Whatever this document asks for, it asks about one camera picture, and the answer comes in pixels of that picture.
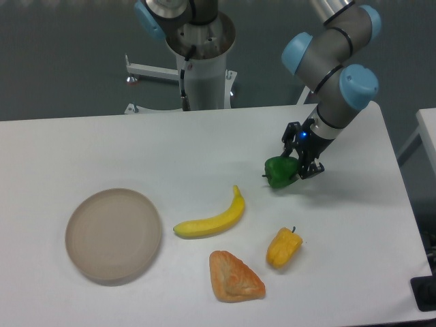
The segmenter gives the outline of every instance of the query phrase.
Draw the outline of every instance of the toast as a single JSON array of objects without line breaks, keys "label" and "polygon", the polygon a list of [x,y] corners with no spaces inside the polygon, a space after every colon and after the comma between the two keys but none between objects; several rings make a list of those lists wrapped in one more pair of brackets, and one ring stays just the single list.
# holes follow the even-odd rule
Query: toast
[{"label": "toast", "polygon": [[222,302],[242,302],[263,298],[265,285],[241,260],[227,251],[209,257],[213,293]]}]

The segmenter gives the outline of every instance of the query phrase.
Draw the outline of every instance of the fake fruit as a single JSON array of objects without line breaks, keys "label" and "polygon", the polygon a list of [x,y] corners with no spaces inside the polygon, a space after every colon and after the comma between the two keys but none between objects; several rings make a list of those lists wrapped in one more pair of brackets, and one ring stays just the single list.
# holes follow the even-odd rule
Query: fake fruit
[{"label": "fake fruit", "polygon": [[266,261],[276,269],[279,269],[291,259],[302,244],[302,238],[283,227],[272,240],[266,252]]},{"label": "fake fruit", "polygon": [[294,157],[272,157],[265,161],[265,175],[273,189],[280,189],[297,181],[298,159]]},{"label": "fake fruit", "polygon": [[184,221],[173,228],[174,232],[178,236],[191,238],[228,230],[239,221],[245,209],[244,198],[237,186],[233,186],[233,194],[232,204],[223,213],[207,219]]},{"label": "fake fruit", "polygon": [[237,257],[214,251],[209,257],[213,293],[222,302],[242,302],[263,298],[265,284]]}]

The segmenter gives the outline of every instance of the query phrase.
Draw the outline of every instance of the white tabletop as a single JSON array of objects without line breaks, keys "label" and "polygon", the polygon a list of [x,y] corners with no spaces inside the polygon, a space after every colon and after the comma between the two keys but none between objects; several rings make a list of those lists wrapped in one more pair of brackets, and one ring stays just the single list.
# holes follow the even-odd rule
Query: white tabletop
[{"label": "white tabletop", "polygon": [[436,108],[421,109],[416,113],[422,143],[436,173]]},{"label": "white tabletop", "polygon": [[[430,269],[378,106],[323,153],[326,171],[273,191],[261,177],[290,121],[313,105],[0,123],[0,325],[349,326],[429,319],[409,280]],[[172,227],[220,213],[238,185],[247,210],[231,230],[184,240]],[[70,262],[65,228],[90,195],[126,187],[163,225],[138,279],[97,285]],[[285,272],[265,262],[279,228],[304,243]],[[217,301],[208,256],[227,250],[266,297]]]}]

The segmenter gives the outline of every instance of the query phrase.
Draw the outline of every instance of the blue joint cover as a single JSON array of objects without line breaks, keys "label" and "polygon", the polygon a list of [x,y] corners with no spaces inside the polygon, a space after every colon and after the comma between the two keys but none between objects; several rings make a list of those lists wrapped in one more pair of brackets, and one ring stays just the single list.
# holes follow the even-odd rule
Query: blue joint cover
[{"label": "blue joint cover", "polygon": [[373,24],[373,30],[372,30],[372,34],[371,34],[371,40],[370,40],[370,41],[373,41],[380,34],[380,31],[382,29],[382,22],[381,22],[382,18],[380,17],[377,10],[375,10],[371,6],[361,5],[360,7],[368,13],[369,18],[371,19],[371,22]]},{"label": "blue joint cover", "polygon": [[150,14],[150,12],[145,8],[144,4],[138,0],[135,3],[135,14],[138,17],[139,23],[142,28],[147,31],[147,33],[155,40],[164,40],[165,33],[162,28],[157,24],[156,20]]},{"label": "blue joint cover", "polygon": [[313,37],[308,33],[300,33],[287,44],[285,50],[281,54],[281,62],[292,73],[292,75],[295,75],[312,39]]},{"label": "blue joint cover", "polygon": [[350,107],[362,110],[377,95],[379,81],[371,70],[361,65],[350,65],[339,76],[339,88]]}]

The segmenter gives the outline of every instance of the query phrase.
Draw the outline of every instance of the yellow banana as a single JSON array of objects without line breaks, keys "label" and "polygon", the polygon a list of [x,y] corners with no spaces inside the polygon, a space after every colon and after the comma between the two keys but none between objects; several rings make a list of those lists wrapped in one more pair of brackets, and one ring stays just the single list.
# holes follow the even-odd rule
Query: yellow banana
[{"label": "yellow banana", "polygon": [[207,236],[228,230],[239,221],[245,208],[244,198],[241,196],[237,186],[233,186],[233,194],[232,204],[223,213],[207,219],[184,221],[173,228],[174,232],[181,237],[190,238]]}]

